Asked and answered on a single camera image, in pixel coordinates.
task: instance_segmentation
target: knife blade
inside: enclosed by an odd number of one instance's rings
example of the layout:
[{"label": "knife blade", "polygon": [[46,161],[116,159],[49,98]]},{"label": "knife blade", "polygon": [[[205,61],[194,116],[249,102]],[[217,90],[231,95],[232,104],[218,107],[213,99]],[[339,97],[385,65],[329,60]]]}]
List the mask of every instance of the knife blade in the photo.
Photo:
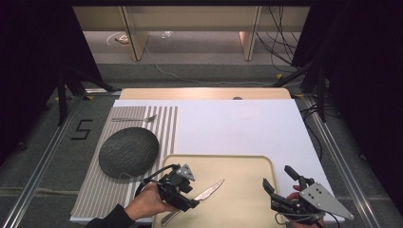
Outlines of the knife blade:
[{"label": "knife blade", "polygon": [[[207,188],[204,192],[200,193],[198,196],[193,198],[193,200],[206,200],[208,197],[211,196],[211,194],[213,194],[222,185],[222,183],[224,181],[225,181],[225,179],[222,179],[222,180],[218,181],[217,183],[213,184],[211,187]],[[169,213],[167,216],[165,216],[163,219],[161,219],[161,224],[163,226],[165,226],[166,224],[168,224],[168,222],[170,220],[172,220],[174,217],[176,217],[180,212],[181,212],[181,210],[177,211],[177,212]]]}]

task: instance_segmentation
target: cable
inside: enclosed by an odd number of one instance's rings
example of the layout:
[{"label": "cable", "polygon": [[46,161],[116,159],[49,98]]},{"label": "cable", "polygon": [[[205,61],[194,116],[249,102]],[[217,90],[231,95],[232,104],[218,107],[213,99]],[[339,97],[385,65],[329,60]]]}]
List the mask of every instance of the cable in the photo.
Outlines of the cable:
[{"label": "cable", "polygon": [[267,35],[271,40],[273,40],[274,42],[277,42],[277,43],[280,44],[280,45],[286,45],[286,46],[288,46],[288,47],[290,47],[290,48],[297,48],[297,47],[295,47],[295,46],[287,45],[287,44],[284,44],[284,43],[282,43],[282,42],[280,42],[280,41],[275,40],[275,38],[273,38],[273,37],[269,34],[268,31],[266,31],[266,35]]},{"label": "cable", "polygon": [[[150,55],[151,59],[154,59],[154,56],[150,53],[150,51],[148,50],[148,48],[146,46],[144,46],[145,51]],[[167,74],[167,75],[171,75],[176,79],[179,79],[181,81],[185,81],[185,82],[192,82],[192,83],[198,83],[198,84],[202,84],[202,85],[221,85],[221,84],[229,84],[229,85],[245,85],[245,84],[257,84],[257,85],[264,85],[264,86],[272,86],[273,84],[267,84],[267,83],[261,83],[261,82],[216,82],[216,83],[207,83],[207,82],[202,82],[199,80],[194,80],[194,79],[184,79],[182,77],[179,77],[178,75],[174,74],[174,73],[170,73],[170,72],[165,72],[162,69],[160,69],[160,67],[158,66],[158,64],[154,64],[155,67],[163,74]]]}]

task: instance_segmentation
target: beige tray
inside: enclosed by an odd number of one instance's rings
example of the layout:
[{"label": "beige tray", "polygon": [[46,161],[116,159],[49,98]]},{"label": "beige tray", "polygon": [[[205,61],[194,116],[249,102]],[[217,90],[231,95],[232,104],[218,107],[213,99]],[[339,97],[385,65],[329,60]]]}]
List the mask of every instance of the beige tray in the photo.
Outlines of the beige tray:
[{"label": "beige tray", "polygon": [[189,164],[196,178],[191,181],[193,190],[182,193],[189,199],[214,183],[225,179],[222,186],[210,198],[201,201],[194,209],[180,212],[167,225],[161,225],[161,219],[168,213],[154,217],[153,227],[203,227],[203,228],[272,228],[284,227],[275,221],[275,214],[270,209],[270,197],[262,187],[266,178],[277,189],[273,166],[263,156],[199,156],[169,155],[163,166],[169,164]]}]

